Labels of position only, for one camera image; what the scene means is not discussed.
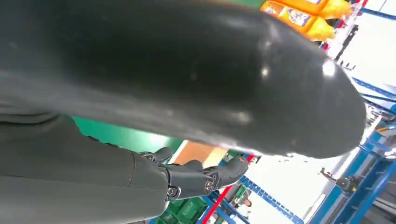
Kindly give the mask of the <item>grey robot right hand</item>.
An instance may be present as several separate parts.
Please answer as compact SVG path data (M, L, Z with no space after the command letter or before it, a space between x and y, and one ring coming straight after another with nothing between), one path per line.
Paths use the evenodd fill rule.
M213 146L313 158L362 139L363 98L317 45L220 0L0 3L0 221L128 224L237 182L84 136L74 117Z

